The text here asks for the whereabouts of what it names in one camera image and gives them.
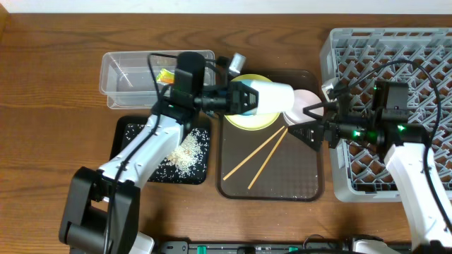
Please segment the grey dishwasher rack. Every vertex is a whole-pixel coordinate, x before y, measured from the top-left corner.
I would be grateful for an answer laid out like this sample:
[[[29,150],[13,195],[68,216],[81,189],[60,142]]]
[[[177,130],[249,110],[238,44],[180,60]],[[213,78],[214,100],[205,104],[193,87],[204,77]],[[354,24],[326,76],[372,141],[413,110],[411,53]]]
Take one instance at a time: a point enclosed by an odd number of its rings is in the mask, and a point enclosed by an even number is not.
[[[450,28],[335,28],[321,53],[322,82],[351,84],[389,61],[414,61],[389,66],[352,88],[351,110],[368,116],[374,83],[387,80],[409,85],[409,121],[431,130],[441,120],[432,144],[439,177],[451,192],[451,29]],[[333,187],[342,202],[398,202],[391,175],[373,152],[341,140],[330,151]]]

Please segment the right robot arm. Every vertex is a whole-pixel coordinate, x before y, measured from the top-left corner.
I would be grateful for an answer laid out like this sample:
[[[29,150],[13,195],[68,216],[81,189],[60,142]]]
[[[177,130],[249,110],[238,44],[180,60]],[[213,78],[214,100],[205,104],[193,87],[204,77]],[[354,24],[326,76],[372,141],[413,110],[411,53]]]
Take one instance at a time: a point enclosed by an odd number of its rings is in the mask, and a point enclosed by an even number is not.
[[[288,131],[313,150],[322,142],[335,148],[341,140],[371,145],[383,160],[398,189],[407,216],[414,253],[451,252],[451,202],[439,178],[431,134],[408,122],[408,84],[378,81],[373,87],[371,113],[349,111],[348,98],[323,103],[323,116],[304,108],[312,120]]]

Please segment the clear plastic bin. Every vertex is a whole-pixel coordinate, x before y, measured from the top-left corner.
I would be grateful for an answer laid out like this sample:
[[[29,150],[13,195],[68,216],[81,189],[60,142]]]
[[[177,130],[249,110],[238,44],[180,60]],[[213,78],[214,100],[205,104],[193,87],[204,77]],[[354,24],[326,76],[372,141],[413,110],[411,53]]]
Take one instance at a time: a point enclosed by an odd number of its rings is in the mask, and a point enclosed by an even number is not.
[[[149,109],[157,102],[151,75],[174,73],[181,50],[107,52],[102,57],[99,91],[111,109]]]

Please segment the light blue bowl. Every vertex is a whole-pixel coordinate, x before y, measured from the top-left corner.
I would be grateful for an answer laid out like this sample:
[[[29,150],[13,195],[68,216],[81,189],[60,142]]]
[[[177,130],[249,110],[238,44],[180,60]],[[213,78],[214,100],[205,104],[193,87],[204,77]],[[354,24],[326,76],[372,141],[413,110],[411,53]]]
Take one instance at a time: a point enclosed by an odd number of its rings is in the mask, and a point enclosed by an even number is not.
[[[245,116],[257,115],[259,106],[260,82],[258,80],[244,80],[243,83],[251,89],[249,103],[251,108],[243,113]]]

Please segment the green snack wrapper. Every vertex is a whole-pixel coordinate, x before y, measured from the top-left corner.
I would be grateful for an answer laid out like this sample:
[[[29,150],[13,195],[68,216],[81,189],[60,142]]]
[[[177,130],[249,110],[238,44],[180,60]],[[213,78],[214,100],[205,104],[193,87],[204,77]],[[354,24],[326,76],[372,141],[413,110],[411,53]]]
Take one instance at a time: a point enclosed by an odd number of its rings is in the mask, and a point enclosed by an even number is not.
[[[166,68],[162,68],[159,74],[157,75],[156,81],[158,83],[167,85],[172,84],[175,79],[175,74],[171,71],[168,71]]]

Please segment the black waste tray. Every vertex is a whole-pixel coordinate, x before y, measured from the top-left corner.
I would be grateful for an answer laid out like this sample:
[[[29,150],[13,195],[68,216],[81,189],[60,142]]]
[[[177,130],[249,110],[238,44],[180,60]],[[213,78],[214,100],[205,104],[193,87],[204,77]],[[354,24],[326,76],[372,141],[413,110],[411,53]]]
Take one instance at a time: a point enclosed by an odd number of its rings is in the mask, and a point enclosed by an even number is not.
[[[147,118],[131,115],[119,118],[113,137],[110,157],[115,157],[143,129]],[[198,185],[205,181],[210,152],[210,121],[200,118],[183,143],[164,158],[149,182]]]

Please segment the pink bowl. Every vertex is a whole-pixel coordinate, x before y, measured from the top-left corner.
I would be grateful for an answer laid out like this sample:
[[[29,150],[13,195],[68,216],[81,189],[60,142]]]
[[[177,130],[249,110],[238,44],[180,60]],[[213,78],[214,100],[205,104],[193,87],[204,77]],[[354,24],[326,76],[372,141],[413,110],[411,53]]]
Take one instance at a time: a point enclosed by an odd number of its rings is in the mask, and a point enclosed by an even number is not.
[[[286,124],[291,126],[298,123],[314,121],[314,118],[304,114],[303,109],[321,103],[320,97],[309,90],[295,90],[294,95],[293,107],[291,110],[282,113]]]

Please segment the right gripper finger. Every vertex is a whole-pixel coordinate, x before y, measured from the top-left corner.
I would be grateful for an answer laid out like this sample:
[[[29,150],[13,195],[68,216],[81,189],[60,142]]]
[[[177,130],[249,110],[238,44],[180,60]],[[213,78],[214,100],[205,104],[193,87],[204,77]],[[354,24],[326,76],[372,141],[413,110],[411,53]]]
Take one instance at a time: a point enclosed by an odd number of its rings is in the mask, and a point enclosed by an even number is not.
[[[288,132],[309,146],[312,150],[319,152],[323,142],[324,127],[320,121],[298,123],[288,127]]]
[[[323,118],[322,116],[311,112],[312,110],[319,108],[335,110],[335,102],[319,102],[317,104],[307,106],[303,108],[303,113],[315,120],[321,120]]]

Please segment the rice pile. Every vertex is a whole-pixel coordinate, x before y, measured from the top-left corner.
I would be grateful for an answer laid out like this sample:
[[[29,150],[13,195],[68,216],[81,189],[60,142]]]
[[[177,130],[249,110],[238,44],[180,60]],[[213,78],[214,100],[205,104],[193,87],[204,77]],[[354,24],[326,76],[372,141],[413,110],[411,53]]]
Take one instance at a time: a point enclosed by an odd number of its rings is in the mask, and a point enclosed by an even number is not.
[[[210,149],[210,130],[194,128],[184,141],[160,163],[148,179],[154,183],[198,185],[205,181]]]

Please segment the left wooden chopstick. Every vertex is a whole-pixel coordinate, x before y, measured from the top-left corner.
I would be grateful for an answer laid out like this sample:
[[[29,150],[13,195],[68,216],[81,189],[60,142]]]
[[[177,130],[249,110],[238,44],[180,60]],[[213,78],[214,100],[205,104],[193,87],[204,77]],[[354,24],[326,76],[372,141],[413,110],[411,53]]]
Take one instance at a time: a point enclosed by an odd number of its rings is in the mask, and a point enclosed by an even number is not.
[[[264,148],[274,137],[281,132],[285,126],[281,126],[274,134],[272,134],[267,140],[262,142],[254,151],[252,151],[248,156],[246,156],[240,163],[236,165],[229,173],[227,173],[222,179],[227,180],[233,173],[235,173],[241,166],[248,162],[255,154],[257,154],[262,148]]]

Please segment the dark brown serving tray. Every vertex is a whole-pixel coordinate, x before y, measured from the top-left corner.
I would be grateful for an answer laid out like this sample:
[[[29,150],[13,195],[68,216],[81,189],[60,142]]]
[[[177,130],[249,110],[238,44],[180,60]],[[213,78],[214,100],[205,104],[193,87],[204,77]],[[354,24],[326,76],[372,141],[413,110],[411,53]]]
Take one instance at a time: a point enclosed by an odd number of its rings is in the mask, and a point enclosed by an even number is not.
[[[281,126],[285,128],[264,148],[223,181],[238,163],[267,140]],[[291,200],[311,202],[323,193],[322,153],[312,150],[287,133],[254,186],[247,186],[278,141],[287,124],[280,114],[269,127],[245,131],[233,126],[225,117],[220,124],[217,189],[224,197],[242,200]]]

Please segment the right wooden chopstick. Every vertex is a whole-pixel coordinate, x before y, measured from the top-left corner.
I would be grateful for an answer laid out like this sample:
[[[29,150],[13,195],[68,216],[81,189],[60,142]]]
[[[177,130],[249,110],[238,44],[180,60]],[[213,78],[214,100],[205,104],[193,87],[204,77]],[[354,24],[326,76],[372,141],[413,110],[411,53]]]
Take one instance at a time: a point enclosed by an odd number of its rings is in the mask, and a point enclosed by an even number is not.
[[[257,173],[255,174],[255,176],[253,177],[253,179],[251,180],[250,184],[247,186],[247,189],[250,190],[255,182],[257,181],[257,179],[259,178],[259,176],[261,175],[262,171],[265,169],[266,165],[268,164],[268,162],[270,161],[271,157],[273,156],[273,154],[275,153],[275,151],[277,150],[277,148],[279,147],[280,143],[283,141],[284,137],[286,136],[288,132],[288,128],[286,128],[282,135],[279,137],[278,141],[276,142],[276,144],[273,146],[272,150],[269,152],[268,156],[266,157],[266,159],[264,160],[263,164],[261,165],[261,167],[259,168],[259,170],[257,171]]]

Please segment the wooden chopstick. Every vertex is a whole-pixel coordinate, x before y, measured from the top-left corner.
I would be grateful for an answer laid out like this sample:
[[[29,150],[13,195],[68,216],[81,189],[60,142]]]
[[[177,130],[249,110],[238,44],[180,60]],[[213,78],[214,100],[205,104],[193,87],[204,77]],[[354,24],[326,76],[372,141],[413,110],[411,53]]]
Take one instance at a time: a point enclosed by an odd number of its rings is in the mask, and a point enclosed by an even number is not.
[[[227,180],[233,173],[235,173],[241,166],[248,162],[255,154],[257,154],[262,148],[264,148],[274,137],[281,132],[285,126],[281,126],[274,134],[272,134],[267,140],[262,142],[254,151],[252,151],[248,156],[246,156],[240,163],[236,165],[229,173],[227,173],[222,179]]]
[[[250,184],[247,186],[247,189],[250,190],[255,182],[257,181],[257,179],[259,178],[259,176],[261,175],[262,171],[265,169],[266,165],[268,164],[268,162],[270,161],[271,157],[273,156],[273,154],[275,153],[275,151],[277,150],[277,148],[279,147],[280,143],[283,141],[284,137],[286,136],[288,132],[288,128],[286,128],[282,135],[279,137],[278,141],[276,142],[276,144],[273,146],[272,150],[269,152],[268,156],[266,157],[266,159],[264,160],[263,164],[261,165],[261,167],[259,168],[259,170],[257,171],[257,173],[255,174],[255,176],[253,177],[253,179],[251,180]]]

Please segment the white cup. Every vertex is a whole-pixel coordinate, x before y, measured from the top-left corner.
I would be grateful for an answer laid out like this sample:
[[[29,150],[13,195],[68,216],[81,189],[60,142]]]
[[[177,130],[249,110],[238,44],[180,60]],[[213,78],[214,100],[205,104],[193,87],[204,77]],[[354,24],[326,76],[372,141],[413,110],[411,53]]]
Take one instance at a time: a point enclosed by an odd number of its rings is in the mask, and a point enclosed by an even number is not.
[[[295,94],[290,85],[253,80],[251,88],[258,92],[257,108],[251,110],[253,115],[284,112],[293,108]]]

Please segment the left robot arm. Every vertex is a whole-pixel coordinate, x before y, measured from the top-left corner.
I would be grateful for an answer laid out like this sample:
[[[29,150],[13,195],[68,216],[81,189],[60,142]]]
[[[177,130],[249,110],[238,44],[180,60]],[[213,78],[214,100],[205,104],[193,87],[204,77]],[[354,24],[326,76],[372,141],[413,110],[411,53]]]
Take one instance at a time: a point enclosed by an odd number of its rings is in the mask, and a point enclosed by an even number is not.
[[[138,230],[141,190],[160,163],[191,131],[200,111],[240,114],[255,109],[258,93],[230,79],[246,61],[205,59],[197,52],[175,57],[174,82],[158,88],[142,131],[115,157],[71,179],[59,240],[72,253],[151,253],[154,240]]]

